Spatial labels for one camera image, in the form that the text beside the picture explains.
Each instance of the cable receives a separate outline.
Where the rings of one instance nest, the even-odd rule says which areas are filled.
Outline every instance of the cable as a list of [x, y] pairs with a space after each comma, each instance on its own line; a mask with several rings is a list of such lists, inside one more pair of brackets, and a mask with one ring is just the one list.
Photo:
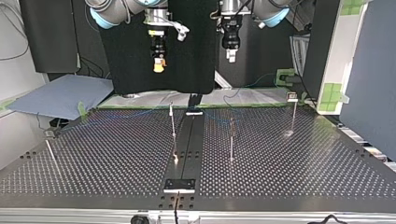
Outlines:
[[276, 3], [274, 0], [268, 0], [268, 1], [271, 3], [271, 5], [273, 5], [274, 7], [277, 7], [277, 8], [291, 8], [291, 7], [299, 6], [304, 0], [300, 0], [299, 2], [297, 2], [293, 6], [282, 6], [282, 5], [278, 4], [278, 3]]
[[7, 57], [7, 58], [0, 58], [0, 62], [3, 62], [3, 61], [8, 61], [8, 60], [17, 59], [17, 58], [20, 58], [21, 56], [25, 55], [25, 54], [27, 53], [27, 51], [29, 50], [29, 43], [27, 42], [27, 38], [26, 38], [25, 33], [24, 33], [23, 31], [21, 31], [21, 30], [14, 24], [14, 22], [13, 22], [13, 21], [11, 20], [11, 18], [7, 15], [7, 13], [1, 8], [1, 6], [4, 6], [4, 7], [8, 8], [8, 9], [17, 17], [17, 19], [20, 21], [20, 24], [21, 24], [22, 29], [23, 29], [23, 20], [22, 20], [22, 18], [21, 18], [21, 15], [20, 15], [12, 6], [10, 6], [9, 4], [4, 3], [4, 2], [0, 2], [0, 10], [1, 10], [1, 11], [3, 12], [3, 14], [6, 16], [7, 20], [11, 23], [11, 25], [15, 28], [15, 30], [17, 30], [18, 33], [20, 33], [21, 36], [26, 40], [26, 49], [25, 49], [22, 53], [17, 54], [17, 55], [15, 55], [15, 56]]
[[178, 195], [180, 194], [180, 192], [177, 193], [177, 198], [176, 198], [176, 203], [175, 203], [175, 223], [178, 224], [178, 215], [177, 215], [177, 206], [178, 206]]
[[91, 28], [92, 28], [94, 31], [96, 31], [96, 32], [98, 32], [98, 33], [99, 33], [99, 30], [97, 30], [96, 28], [94, 28], [94, 27], [92, 26], [92, 24], [91, 24], [90, 20], [88, 19], [87, 8], [88, 8], [88, 6], [87, 6], [87, 5], [85, 5], [85, 9], [84, 9], [84, 13], [85, 13], [85, 21], [87, 21], [87, 23], [88, 23], [88, 24], [91, 26]]
[[97, 76], [99, 76], [99, 77], [103, 77], [103, 76], [104, 76], [105, 71], [104, 71], [103, 68], [102, 68], [101, 66], [99, 66], [97, 63], [94, 63], [93, 61], [91, 61], [91, 60], [89, 60], [89, 59], [87, 59], [87, 58], [84, 58], [84, 57], [82, 57], [82, 56], [80, 56], [80, 58], [81, 58], [81, 60], [85, 60], [86, 62], [91, 63], [92, 65], [94, 65], [95, 67], [97, 67], [97, 68], [100, 70], [101, 75], [99, 76], [99, 74], [95, 73], [95, 72], [91, 69]]
[[41, 130], [43, 130], [43, 131], [46, 131], [45, 129], [43, 129], [43, 128], [41, 127], [41, 122], [40, 122], [40, 119], [38, 118], [38, 114], [39, 114], [39, 113], [37, 113], [37, 114], [35, 115], [35, 117], [37, 118], [37, 122], [38, 122], [38, 128], [41, 129]]
[[345, 222], [345, 221], [338, 220], [338, 218], [335, 215], [329, 215], [329, 216], [325, 217], [323, 219], [323, 221], [321, 221], [321, 222], [308, 222], [308, 224], [326, 224], [330, 218], [333, 218], [338, 223], [347, 224], [347, 222]]
[[[294, 23], [295, 23], [295, 20], [296, 20], [297, 12], [298, 12], [298, 5], [296, 6], [296, 8], [294, 10], [293, 21], [291, 23], [291, 25], [293, 27], [294, 27]], [[295, 52], [295, 49], [294, 49], [294, 35], [293, 35], [292, 40], [291, 40], [291, 48], [292, 48], [292, 53], [293, 53], [293, 59], [294, 59], [294, 62], [296, 64], [296, 66], [297, 66], [297, 55], [296, 55], [296, 52]], [[298, 71], [298, 67], [296, 69], [296, 73], [295, 74], [300, 78], [301, 83], [303, 84], [303, 87], [304, 87], [304, 89], [306, 91], [306, 94], [311, 99], [311, 102], [314, 104], [315, 108], [318, 109], [317, 103], [315, 103], [315, 101], [313, 100], [311, 94], [308, 91], [308, 88], [305, 86], [305, 83], [303, 81], [303, 77], [300, 75], [300, 72]]]
[[252, 1], [252, 0], [247, 0], [246, 3], [244, 3], [244, 4], [236, 11], [235, 15], [233, 15], [233, 19], [235, 19], [235, 17], [236, 17], [237, 15], [239, 15], [239, 13], [244, 9], [244, 7], [246, 7], [247, 5], [249, 5], [251, 1]]
[[256, 0], [253, 0], [252, 2], [251, 2], [251, 19], [253, 19], [254, 20], [254, 4], [256, 3]]
[[128, 4], [126, 2], [126, 0], [121, 0], [122, 4], [124, 5], [125, 9], [126, 9], [126, 21], [125, 23], [129, 24], [131, 23], [131, 10], [129, 10]]
[[110, 76], [110, 72], [107, 73], [105, 79], [107, 79]]
[[24, 50], [24, 52], [22, 52], [22, 53], [20, 53], [20, 54], [18, 54], [18, 55], [9, 57], [9, 58], [0, 58], [0, 62], [20, 58], [21, 56], [25, 55], [25, 54], [27, 53], [28, 50], [29, 50], [29, 45], [26, 45], [26, 49]]
[[224, 101], [224, 103], [225, 103], [228, 107], [233, 108], [233, 106], [230, 105], [230, 104], [226, 101], [225, 98], [228, 98], [228, 99], [234, 98], [234, 97], [241, 91], [241, 89], [253, 87], [253, 86], [255, 86], [257, 83], [259, 83], [260, 80], [262, 80], [264, 77], [269, 76], [269, 75], [275, 76], [276, 74], [274, 74], [274, 73], [265, 74], [265, 75], [259, 77], [259, 79], [257, 79], [254, 83], [239, 88], [238, 91], [237, 91], [234, 95], [232, 95], [232, 96], [224, 95], [224, 96], [223, 96], [223, 101]]

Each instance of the metal plate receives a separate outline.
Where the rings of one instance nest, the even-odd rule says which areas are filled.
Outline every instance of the metal plate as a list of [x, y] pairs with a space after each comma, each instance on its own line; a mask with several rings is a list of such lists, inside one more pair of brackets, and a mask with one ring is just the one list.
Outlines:
[[[182, 111], [176, 111], [176, 124]], [[236, 120], [230, 161], [230, 124]], [[168, 178], [196, 179], [178, 209], [396, 213], [396, 174], [311, 110], [207, 109], [177, 125], [166, 110], [104, 110], [0, 172], [0, 207], [168, 210]]]
[[[176, 124], [181, 117], [175, 111]], [[92, 202], [108, 198], [125, 199], [127, 208], [159, 204], [174, 148], [167, 110], [97, 111], [51, 145], [56, 161], [45, 149], [0, 182], [0, 195], [14, 200], [1, 206], [32, 206], [25, 200], [34, 198], [46, 199], [34, 206], [71, 200], [78, 207], [101, 207]], [[84, 202], [86, 197], [94, 200]]]
[[[293, 121], [292, 113], [287, 107], [206, 110], [195, 208], [396, 212], [396, 174], [322, 116], [298, 108]], [[231, 118], [237, 119], [233, 161], [224, 121]]]

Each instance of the black cable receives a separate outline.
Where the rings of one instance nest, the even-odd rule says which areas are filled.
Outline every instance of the black cable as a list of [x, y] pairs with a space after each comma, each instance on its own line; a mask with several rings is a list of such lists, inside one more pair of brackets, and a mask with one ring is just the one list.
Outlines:
[[239, 13], [244, 9], [244, 7], [246, 7], [247, 5], [249, 5], [251, 1], [252, 1], [252, 0], [247, 0], [246, 3], [244, 3], [244, 4], [236, 11], [235, 15], [233, 15], [233, 19], [234, 19], [237, 15], [239, 15]]
[[252, 2], [251, 2], [251, 19], [253, 19], [254, 20], [254, 4], [256, 3], [256, 0], [253, 0]]
[[0, 62], [3, 62], [3, 61], [8, 61], [8, 60], [13, 60], [13, 59], [20, 58], [21, 56], [25, 55], [25, 54], [27, 53], [27, 51], [28, 51], [28, 50], [29, 50], [29, 44], [27, 44], [27, 45], [26, 45], [26, 49], [25, 49], [25, 51], [24, 51], [24, 52], [22, 52], [22, 53], [20, 53], [20, 54], [18, 54], [18, 55], [15, 55], [15, 56], [9, 57], [9, 58], [1, 58], [1, 59], [0, 59]]
[[[26, 39], [26, 35], [23, 35], [23, 32], [22, 32], [21, 30], [18, 29], [18, 27], [13, 23], [13, 21], [12, 21], [12, 20], [9, 18], [9, 16], [6, 14], [6, 12], [5, 12], [2, 8], [0, 8], [0, 10], [1, 10], [1, 11], [3, 12], [3, 14], [6, 16], [7, 20], [11, 23], [11, 25], [18, 31], [18, 33], [20, 33], [20, 34]], [[26, 40], [26, 49], [25, 49], [22, 53], [17, 54], [17, 55], [15, 55], [15, 56], [7, 57], [7, 58], [0, 58], [0, 62], [20, 58], [21, 56], [25, 55], [25, 54], [27, 53], [28, 50], [29, 50], [29, 43], [28, 43], [27, 40]]]
[[325, 217], [323, 219], [323, 221], [321, 221], [321, 222], [308, 222], [308, 224], [326, 224], [330, 218], [333, 218], [338, 223], [347, 224], [347, 222], [345, 222], [345, 221], [338, 220], [338, 218], [335, 215], [329, 215], [329, 216]]
[[92, 65], [94, 65], [95, 67], [97, 67], [97, 68], [100, 70], [100, 72], [101, 72], [100, 77], [104, 77], [105, 71], [103, 70], [103, 68], [102, 68], [101, 66], [99, 66], [97, 63], [94, 63], [93, 61], [91, 61], [91, 60], [89, 60], [89, 59], [87, 59], [87, 58], [84, 58], [84, 57], [82, 57], [82, 56], [80, 56], [80, 58], [81, 58], [81, 60], [85, 60], [86, 62], [91, 63]]
[[177, 194], [177, 198], [176, 198], [176, 204], [175, 204], [175, 223], [178, 224], [178, 215], [177, 215], [177, 206], [178, 206], [178, 195], [180, 194], [180, 192]]
[[293, 5], [293, 6], [281, 6], [280, 4], [278, 4], [278, 3], [276, 3], [274, 0], [268, 0], [270, 3], [271, 3], [271, 5], [273, 5], [274, 7], [277, 7], [277, 8], [291, 8], [291, 7], [297, 7], [297, 6], [299, 6], [304, 0], [300, 0], [299, 2], [297, 2], [295, 5]]
[[[291, 23], [291, 25], [294, 27], [294, 23], [296, 21], [296, 16], [297, 16], [297, 12], [298, 12], [298, 5], [296, 6], [296, 9], [294, 10], [294, 16], [293, 16], [293, 21]], [[295, 75], [297, 75], [300, 80], [301, 83], [303, 84], [303, 87], [305, 89], [306, 94], [308, 95], [308, 97], [311, 99], [311, 102], [314, 104], [315, 108], [318, 109], [317, 103], [315, 103], [315, 101], [313, 100], [311, 94], [308, 91], [308, 88], [305, 86], [305, 83], [303, 81], [303, 77], [300, 75], [300, 71], [298, 70], [298, 66], [297, 66], [297, 55], [296, 55], [296, 50], [294, 49], [294, 35], [293, 35], [293, 39], [291, 40], [291, 48], [292, 48], [292, 52], [293, 52], [293, 58], [294, 58], [294, 62], [296, 64], [296, 73]]]
[[91, 76], [91, 71], [92, 71], [91, 68], [86, 63], [84, 63], [83, 61], [81, 61], [81, 64], [84, 64], [87, 67], [87, 70], [88, 70], [88, 75], [87, 76], [90, 77]]

